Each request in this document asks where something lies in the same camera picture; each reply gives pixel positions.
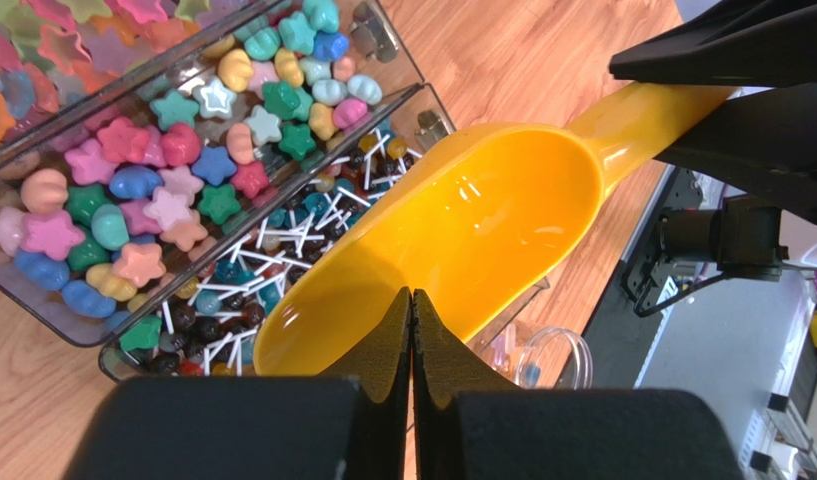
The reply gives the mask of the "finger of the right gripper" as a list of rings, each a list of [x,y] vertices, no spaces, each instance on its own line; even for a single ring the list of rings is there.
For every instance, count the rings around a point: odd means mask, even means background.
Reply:
[[[785,88],[817,83],[817,1],[720,1],[612,56],[618,80]]]
[[[729,100],[657,154],[817,225],[817,85]]]

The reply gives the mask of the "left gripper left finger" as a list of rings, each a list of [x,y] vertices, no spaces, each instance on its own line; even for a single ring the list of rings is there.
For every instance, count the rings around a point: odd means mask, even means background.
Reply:
[[[401,288],[380,322],[321,374],[356,387],[342,479],[401,479],[411,379],[412,294]]]

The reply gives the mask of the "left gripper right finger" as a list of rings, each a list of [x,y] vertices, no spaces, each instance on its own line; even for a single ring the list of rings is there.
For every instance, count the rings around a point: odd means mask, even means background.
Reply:
[[[516,391],[518,387],[483,362],[446,327],[429,294],[416,289],[412,307],[412,376],[417,476],[481,479],[489,465],[480,438],[483,421],[460,396]]]

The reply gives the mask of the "clear round jar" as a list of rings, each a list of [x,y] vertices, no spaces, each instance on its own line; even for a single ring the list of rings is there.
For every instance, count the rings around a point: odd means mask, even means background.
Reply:
[[[494,371],[524,389],[581,390],[592,386],[593,358],[585,339],[561,327],[521,336],[513,325],[476,352]]]

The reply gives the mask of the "yellow plastic scoop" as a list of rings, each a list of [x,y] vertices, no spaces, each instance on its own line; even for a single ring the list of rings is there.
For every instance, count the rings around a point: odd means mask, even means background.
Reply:
[[[634,82],[562,127],[484,123],[438,141],[278,303],[253,349],[262,376],[324,371],[403,288],[467,340],[565,259],[619,182],[732,94]]]

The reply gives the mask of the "clear box of lollipops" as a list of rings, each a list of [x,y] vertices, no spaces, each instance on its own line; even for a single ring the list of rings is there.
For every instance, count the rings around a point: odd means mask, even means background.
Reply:
[[[245,376],[268,315],[301,277],[437,141],[454,129],[430,84],[389,94],[325,152],[267,156],[279,179],[196,250],[179,288],[154,297],[100,351],[114,381],[141,375]]]

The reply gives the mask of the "clear box of star candies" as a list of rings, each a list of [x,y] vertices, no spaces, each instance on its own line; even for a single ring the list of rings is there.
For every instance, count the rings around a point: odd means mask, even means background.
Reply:
[[[422,74],[377,1],[248,7],[33,130],[0,164],[0,292],[105,342],[280,176]]]

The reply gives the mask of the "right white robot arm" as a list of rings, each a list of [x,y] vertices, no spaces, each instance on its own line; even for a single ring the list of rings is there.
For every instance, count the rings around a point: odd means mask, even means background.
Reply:
[[[610,73],[744,87],[659,154],[739,190],[714,211],[668,216],[665,254],[728,277],[817,269],[817,1],[721,1],[615,54]]]

